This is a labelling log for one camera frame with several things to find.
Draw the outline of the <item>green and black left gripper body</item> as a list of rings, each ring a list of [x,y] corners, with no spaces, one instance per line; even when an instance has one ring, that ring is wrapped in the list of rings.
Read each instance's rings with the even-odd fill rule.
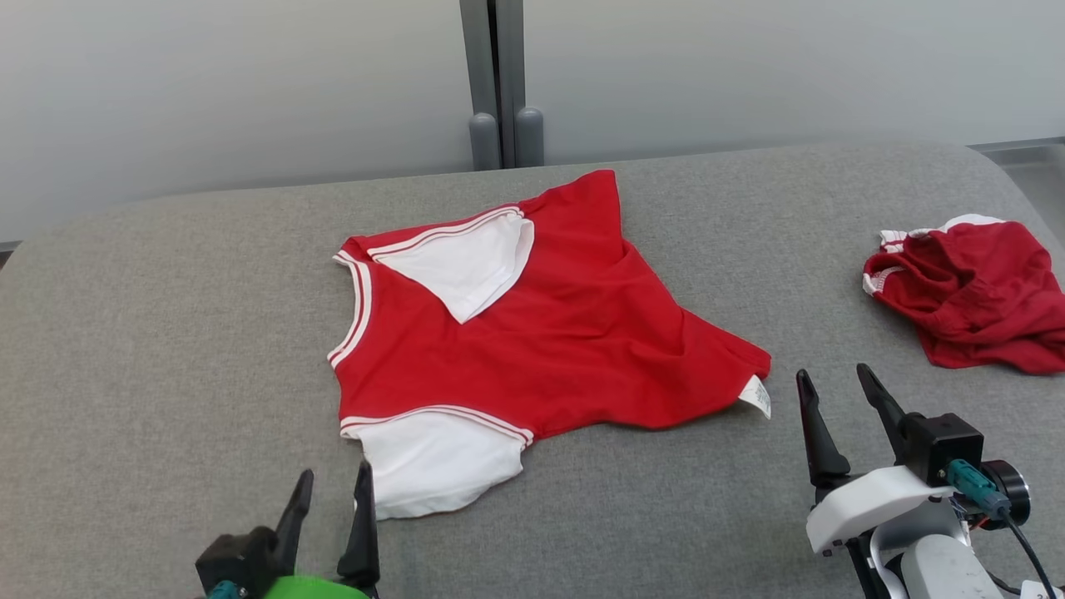
[[[278,577],[266,599],[368,599],[365,592],[323,579],[323,577]]]

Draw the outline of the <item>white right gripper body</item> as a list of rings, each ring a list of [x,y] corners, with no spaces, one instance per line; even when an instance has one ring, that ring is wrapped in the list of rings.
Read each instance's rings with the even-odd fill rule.
[[[943,500],[939,515],[918,536],[943,534],[958,537],[958,516],[950,502],[954,487],[931,487],[905,466],[879,468],[836,488],[812,509],[806,535],[815,554],[847,543],[871,528],[920,511],[931,498]]]

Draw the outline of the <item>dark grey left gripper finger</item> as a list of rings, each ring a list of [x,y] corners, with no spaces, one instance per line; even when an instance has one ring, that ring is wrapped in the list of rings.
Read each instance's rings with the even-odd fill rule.
[[[283,509],[278,527],[276,527],[276,543],[273,549],[273,561],[278,576],[293,576],[304,530],[305,517],[310,512],[315,474],[311,469],[305,469],[298,477],[293,492]]]
[[[359,463],[353,491],[354,518],[349,541],[335,565],[339,584],[376,588],[381,578],[375,504],[374,473],[368,462]]]

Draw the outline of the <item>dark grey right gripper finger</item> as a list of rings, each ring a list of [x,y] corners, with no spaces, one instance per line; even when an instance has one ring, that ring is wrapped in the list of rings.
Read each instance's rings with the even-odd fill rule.
[[[856,365],[857,379],[859,379],[864,396],[869,405],[878,412],[879,418],[886,433],[895,463],[905,463],[906,442],[903,436],[903,420],[906,412],[889,393],[886,387],[879,381],[875,372],[868,365]]]
[[[820,396],[807,370],[796,372],[801,423],[810,484],[815,493],[830,493],[851,480],[850,463],[838,451],[820,412]]]

